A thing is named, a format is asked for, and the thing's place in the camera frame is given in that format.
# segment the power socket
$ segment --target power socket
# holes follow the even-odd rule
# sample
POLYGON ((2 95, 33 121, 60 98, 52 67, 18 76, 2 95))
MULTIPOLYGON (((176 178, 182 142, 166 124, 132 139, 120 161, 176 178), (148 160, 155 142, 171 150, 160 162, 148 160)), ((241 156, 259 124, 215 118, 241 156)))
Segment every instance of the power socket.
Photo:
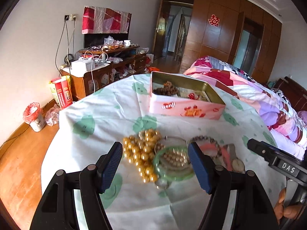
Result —
POLYGON ((65 15, 64 20, 65 21, 75 21, 77 19, 76 14, 70 14, 70 15, 65 15))

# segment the blue gripper pad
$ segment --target blue gripper pad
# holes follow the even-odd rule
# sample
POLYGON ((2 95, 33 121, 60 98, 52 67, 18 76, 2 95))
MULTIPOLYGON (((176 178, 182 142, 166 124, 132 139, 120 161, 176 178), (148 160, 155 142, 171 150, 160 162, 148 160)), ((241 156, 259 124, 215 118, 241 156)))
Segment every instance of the blue gripper pad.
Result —
POLYGON ((122 144, 120 142, 115 142, 97 170, 98 175, 101 176, 101 184, 99 184, 100 193, 104 193, 110 188, 121 159, 122 144))
POLYGON ((212 159, 202 153, 199 146, 194 142, 188 146, 188 155, 191 160, 194 172, 198 179, 199 185, 208 194, 212 192, 212 177, 214 166, 212 159))

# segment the white tablecloth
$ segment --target white tablecloth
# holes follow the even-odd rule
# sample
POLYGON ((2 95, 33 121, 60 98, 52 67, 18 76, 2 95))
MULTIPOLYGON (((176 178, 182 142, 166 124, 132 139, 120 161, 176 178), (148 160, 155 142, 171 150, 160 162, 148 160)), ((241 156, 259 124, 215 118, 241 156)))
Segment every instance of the white tablecloth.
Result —
MULTIPOLYGON (((41 168, 42 192, 59 169, 67 173, 84 169, 106 154, 115 141, 142 129, 157 128, 165 136, 186 140, 198 135, 213 137, 220 144, 234 144, 246 170, 260 179, 271 203, 285 187, 285 177, 268 167, 262 157, 250 152, 247 141, 254 138, 275 144, 255 109, 215 88, 226 103, 220 120, 170 117, 148 113, 149 74, 128 77, 108 85, 60 112, 59 131, 46 153, 41 168)), ((80 229, 87 229, 80 192, 75 191, 80 229)), ((173 182, 161 191, 144 184, 136 168, 122 159, 109 190, 101 196, 107 216, 117 229, 197 229, 210 196, 194 176, 173 182)), ((231 193, 223 229, 231 226, 235 191, 231 193)))

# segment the pink tin box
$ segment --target pink tin box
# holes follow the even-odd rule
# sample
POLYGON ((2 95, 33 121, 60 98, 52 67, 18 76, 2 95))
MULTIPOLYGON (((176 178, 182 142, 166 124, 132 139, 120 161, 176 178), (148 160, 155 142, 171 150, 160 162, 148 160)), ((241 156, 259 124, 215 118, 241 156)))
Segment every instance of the pink tin box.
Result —
POLYGON ((169 73, 151 73, 150 113, 218 120, 224 109, 224 101, 207 82, 169 73), (164 96, 153 92, 155 89, 163 87, 167 81, 179 89, 177 95, 164 96), (194 93, 189 94, 189 98, 181 97, 181 94, 185 93, 186 95, 186 91, 192 90, 203 93, 202 100, 196 99, 194 93))

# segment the green bangle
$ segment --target green bangle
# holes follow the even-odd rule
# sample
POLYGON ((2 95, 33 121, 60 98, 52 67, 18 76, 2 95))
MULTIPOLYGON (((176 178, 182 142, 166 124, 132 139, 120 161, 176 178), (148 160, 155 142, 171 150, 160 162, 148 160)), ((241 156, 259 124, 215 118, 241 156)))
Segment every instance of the green bangle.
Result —
POLYGON ((158 151, 153 159, 153 168, 155 169, 155 172, 159 174, 159 176, 162 179, 165 179, 169 182, 182 181, 193 177, 194 170, 191 165, 190 167, 187 167, 186 169, 180 171, 167 170, 164 167, 162 167, 162 165, 160 165, 160 157, 169 150, 175 150, 180 152, 184 151, 186 153, 188 152, 187 147, 174 147, 174 146, 168 146, 158 151))

